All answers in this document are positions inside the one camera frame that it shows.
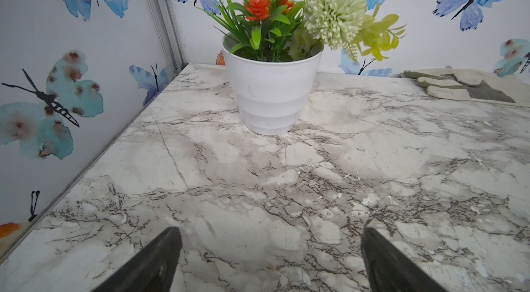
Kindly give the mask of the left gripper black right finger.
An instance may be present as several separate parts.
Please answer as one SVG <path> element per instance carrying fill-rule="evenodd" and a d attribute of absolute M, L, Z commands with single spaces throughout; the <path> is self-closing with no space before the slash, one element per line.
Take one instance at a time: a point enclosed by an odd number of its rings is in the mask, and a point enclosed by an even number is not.
<path fill-rule="evenodd" d="M 364 229 L 361 252 L 374 292 L 447 292 L 372 227 Z"/>

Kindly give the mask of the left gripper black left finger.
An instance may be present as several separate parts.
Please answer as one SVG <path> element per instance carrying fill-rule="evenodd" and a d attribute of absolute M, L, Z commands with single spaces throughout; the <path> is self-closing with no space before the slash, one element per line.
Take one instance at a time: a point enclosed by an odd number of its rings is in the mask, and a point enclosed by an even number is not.
<path fill-rule="evenodd" d="M 179 229 L 168 227 L 93 291 L 168 292 L 181 250 L 182 236 Z"/>

